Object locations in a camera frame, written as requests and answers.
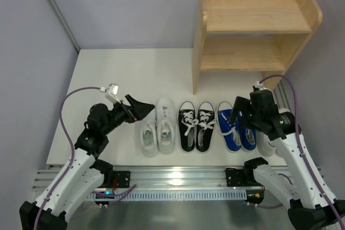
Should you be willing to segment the white low sneaker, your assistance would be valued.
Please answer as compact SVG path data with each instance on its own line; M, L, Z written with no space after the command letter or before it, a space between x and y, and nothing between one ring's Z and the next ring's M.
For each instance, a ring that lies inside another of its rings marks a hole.
M276 152L276 147L271 144L271 141L267 135L257 131L257 148L259 152L266 157L273 156Z

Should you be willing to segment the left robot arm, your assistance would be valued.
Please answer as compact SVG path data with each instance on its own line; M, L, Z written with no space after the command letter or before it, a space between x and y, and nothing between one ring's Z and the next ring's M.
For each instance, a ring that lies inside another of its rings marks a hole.
M155 106L125 98L112 109L103 103L93 105L84 123L84 130L72 144L71 156L45 191L33 202L24 202L19 209L23 229L66 229L75 211L97 188L113 179L113 166L99 159L107 146L108 134L122 123L144 119Z

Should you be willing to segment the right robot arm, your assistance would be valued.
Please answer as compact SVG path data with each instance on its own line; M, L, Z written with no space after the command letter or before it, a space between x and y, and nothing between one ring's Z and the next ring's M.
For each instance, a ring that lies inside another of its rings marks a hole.
M250 98L235 99L230 122L241 113L240 125L268 136L280 152L295 182L289 184L262 158L246 161L243 170L249 180L268 187L286 208L295 229L320 229L343 224L344 200L336 198L322 179L304 143L296 117L280 111L270 90L255 89Z

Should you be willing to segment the black canvas sneaker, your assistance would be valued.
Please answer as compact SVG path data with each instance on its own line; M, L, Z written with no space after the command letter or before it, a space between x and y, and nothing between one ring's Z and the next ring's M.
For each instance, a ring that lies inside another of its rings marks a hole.
M197 110L196 148L200 153L210 149L213 129L215 127L215 109L210 102L202 102Z
M196 110L192 102L185 101L177 112L180 144L184 152L192 152L195 148Z

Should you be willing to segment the blue canvas sneaker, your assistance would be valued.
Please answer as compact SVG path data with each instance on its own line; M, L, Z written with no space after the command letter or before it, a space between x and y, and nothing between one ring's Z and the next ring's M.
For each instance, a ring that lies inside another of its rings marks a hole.
M240 137L242 148L246 151L253 151L257 146L256 131L243 126L243 115L240 111L238 114L238 123L240 127Z
M227 150L229 152L238 152L242 147L242 142L238 122L231 123L229 121L232 112L233 107L229 102L221 102L216 109L217 123Z

